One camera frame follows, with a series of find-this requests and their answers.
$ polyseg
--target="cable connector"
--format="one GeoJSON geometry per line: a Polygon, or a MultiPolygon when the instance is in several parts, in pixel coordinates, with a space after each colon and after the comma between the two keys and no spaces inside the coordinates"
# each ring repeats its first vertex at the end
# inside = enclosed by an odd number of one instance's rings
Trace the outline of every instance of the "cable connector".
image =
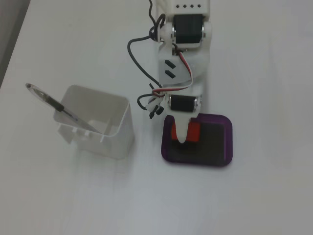
{"type": "Polygon", "coordinates": [[[156,105],[153,111],[149,114],[150,119],[152,119],[155,116],[155,112],[157,111],[157,109],[158,109],[158,105],[156,105]]]}
{"type": "Polygon", "coordinates": [[[164,108],[162,106],[160,106],[160,108],[156,111],[157,115],[161,115],[164,111],[164,108]]]}
{"type": "Polygon", "coordinates": [[[153,112],[153,110],[155,109],[156,105],[159,106],[160,103],[163,101],[163,98],[159,98],[156,96],[152,96],[149,99],[149,102],[147,104],[147,106],[145,107],[149,112],[153,112]]]}

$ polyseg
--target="wire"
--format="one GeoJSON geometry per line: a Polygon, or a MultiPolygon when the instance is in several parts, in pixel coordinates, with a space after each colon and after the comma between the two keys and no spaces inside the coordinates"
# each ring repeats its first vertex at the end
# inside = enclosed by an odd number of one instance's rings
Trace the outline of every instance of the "wire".
{"type": "Polygon", "coordinates": [[[149,2],[150,2],[149,17],[152,20],[153,25],[156,25],[156,21],[155,21],[155,19],[153,18],[152,14],[151,14],[153,4],[152,4],[151,0],[149,0],[149,2]]]}
{"type": "Polygon", "coordinates": [[[152,113],[154,114],[158,109],[158,105],[155,106],[155,108],[153,109],[152,113]]]}
{"type": "Polygon", "coordinates": [[[149,3],[150,3],[150,7],[149,7],[149,17],[153,23],[153,27],[150,28],[149,30],[149,35],[146,36],[146,37],[142,37],[142,38],[135,38],[135,39],[132,39],[128,42],[127,44],[127,51],[131,57],[131,59],[133,60],[133,62],[136,64],[136,66],[150,79],[152,80],[154,83],[156,83],[160,89],[154,89],[154,87],[152,86],[152,84],[150,83],[149,86],[151,87],[152,89],[152,94],[143,94],[141,95],[140,97],[138,97],[137,99],[137,103],[139,105],[139,107],[143,110],[147,110],[140,102],[140,100],[144,97],[149,97],[149,96],[156,96],[156,97],[164,97],[165,95],[164,94],[160,94],[161,92],[170,92],[170,91],[180,91],[180,90],[183,90],[183,89],[186,89],[188,87],[190,87],[193,83],[193,76],[192,76],[192,72],[191,72],[191,69],[190,69],[190,66],[188,65],[187,61],[185,60],[183,54],[182,54],[182,51],[178,48],[178,46],[173,43],[174,45],[174,48],[175,48],[175,53],[176,55],[179,55],[179,58],[181,59],[181,61],[185,64],[186,68],[188,69],[188,72],[190,74],[190,78],[191,78],[191,82],[190,82],[190,85],[186,86],[186,87],[180,87],[180,88],[162,88],[161,84],[155,80],[151,75],[149,75],[145,70],[144,68],[137,62],[137,60],[135,59],[133,53],[132,53],[132,50],[131,50],[131,44],[134,43],[134,42],[140,42],[140,41],[144,41],[144,40],[147,40],[147,39],[152,39],[153,41],[155,42],[158,42],[158,28],[162,28],[164,26],[164,23],[165,23],[165,20],[166,20],[166,15],[165,14],[161,14],[159,16],[159,18],[157,19],[157,21],[155,21],[155,19],[153,18],[152,16],[152,7],[153,7],[153,4],[152,4],[152,1],[149,0],[149,3]]]}
{"type": "Polygon", "coordinates": [[[151,100],[149,100],[148,104],[150,104],[152,101],[155,101],[156,98],[152,98],[151,100]]]}
{"type": "Polygon", "coordinates": [[[159,94],[160,92],[173,92],[173,91],[181,91],[184,89],[187,89],[188,87],[190,87],[193,84],[193,75],[192,75],[192,71],[190,69],[190,66],[188,64],[188,62],[186,61],[184,55],[179,52],[179,58],[180,60],[184,63],[184,65],[186,66],[189,74],[190,74],[190,84],[186,87],[171,87],[171,88],[160,88],[160,89],[153,89],[152,90],[152,94],[157,96],[157,97],[163,97],[164,95],[159,94]]]}
{"type": "Polygon", "coordinates": [[[149,96],[153,96],[153,94],[143,94],[141,96],[138,97],[137,99],[137,104],[139,105],[140,108],[142,108],[143,110],[147,110],[140,102],[140,100],[143,98],[143,97],[149,97],[149,96]]]}
{"type": "Polygon", "coordinates": [[[156,83],[160,88],[162,88],[161,84],[159,84],[158,81],[156,81],[150,74],[148,74],[143,67],[137,62],[137,60],[135,59],[132,50],[131,50],[131,44],[134,42],[140,42],[140,41],[144,41],[150,39],[150,36],[146,36],[146,37],[142,37],[142,38],[135,38],[135,39],[131,39],[128,44],[127,44],[127,50],[128,53],[131,57],[131,59],[133,60],[133,62],[137,65],[137,67],[144,73],[144,75],[146,75],[151,81],[153,81],[154,83],[156,83]]]}

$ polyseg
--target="black cable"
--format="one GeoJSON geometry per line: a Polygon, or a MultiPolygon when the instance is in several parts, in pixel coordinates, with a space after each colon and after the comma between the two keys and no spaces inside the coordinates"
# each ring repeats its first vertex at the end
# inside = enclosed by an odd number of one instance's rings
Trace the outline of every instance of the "black cable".
{"type": "Polygon", "coordinates": [[[176,53],[176,55],[179,55],[180,52],[183,53],[183,51],[182,51],[181,49],[179,49],[179,47],[178,47],[175,43],[172,43],[172,44],[173,44],[173,46],[175,47],[175,53],[176,53]]]}
{"type": "Polygon", "coordinates": [[[153,96],[153,94],[143,94],[143,95],[139,96],[137,99],[137,103],[138,103],[139,107],[142,108],[143,110],[147,110],[147,109],[141,104],[140,100],[143,97],[149,97],[149,96],[153,96]]]}
{"type": "Polygon", "coordinates": [[[133,53],[132,53],[132,50],[131,50],[131,44],[134,43],[134,42],[140,42],[140,41],[144,41],[144,40],[147,40],[147,39],[150,39],[150,36],[146,36],[146,37],[143,37],[143,38],[135,38],[135,39],[132,39],[128,42],[127,44],[127,50],[128,50],[128,53],[131,57],[131,59],[133,60],[133,62],[137,65],[137,67],[150,79],[152,80],[154,83],[156,83],[160,88],[162,88],[161,84],[159,84],[158,81],[156,81],[150,74],[148,74],[144,69],[143,67],[137,62],[137,60],[135,59],[133,53]]]}
{"type": "Polygon", "coordinates": [[[150,2],[149,17],[152,20],[153,25],[156,25],[156,21],[155,21],[155,19],[153,18],[152,14],[151,14],[153,4],[152,4],[151,0],[149,0],[149,2],[150,2]]]}
{"type": "Polygon", "coordinates": [[[155,106],[155,109],[153,109],[152,113],[155,113],[157,109],[158,109],[158,105],[155,106]]]}
{"type": "Polygon", "coordinates": [[[152,28],[150,28],[149,35],[153,41],[157,42],[157,28],[159,25],[160,25],[160,28],[162,28],[164,26],[165,19],[166,19],[165,14],[164,13],[161,14],[159,16],[159,18],[157,19],[155,25],[152,28]]]}

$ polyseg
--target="black slot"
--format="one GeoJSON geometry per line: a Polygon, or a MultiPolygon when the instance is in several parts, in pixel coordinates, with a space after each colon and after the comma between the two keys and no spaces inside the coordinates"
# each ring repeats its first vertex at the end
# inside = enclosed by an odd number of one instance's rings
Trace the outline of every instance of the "black slot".
{"type": "Polygon", "coordinates": [[[169,70],[166,70],[165,73],[166,73],[168,76],[170,76],[171,78],[176,77],[176,76],[175,76],[171,71],[169,71],[169,70]]]}
{"type": "Polygon", "coordinates": [[[171,68],[171,69],[174,69],[176,68],[176,66],[169,60],[166,60],[165,63],[171,68]]]}

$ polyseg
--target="red and white wire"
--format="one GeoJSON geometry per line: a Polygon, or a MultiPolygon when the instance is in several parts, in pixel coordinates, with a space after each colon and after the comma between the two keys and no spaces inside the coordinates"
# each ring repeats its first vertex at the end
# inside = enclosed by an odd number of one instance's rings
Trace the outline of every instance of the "red and white wire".
{"type": "Polygon", "coordinates": [[[184,65],[186,66],[186,68],[187,68],[187,70],[188,70],[188,72],[190,74],[190,79],[191,79],[190,84],[188,86],[186,86],[186,87],[170,87],[170,88],[153,89],[152,90],[152,94],[153,95],[155,95],[157,97],[164,97],[165,95],[164,94],[160,94],[161,92],[181,91],[181,90],[187,89],[188,87],[190,87],[193,84],[192,71],[191,71],[190,66],[189,66],[188,62],[186,61],[184,55],[181,52],[179,53],[179,58],[184,63],[184,65]]]}

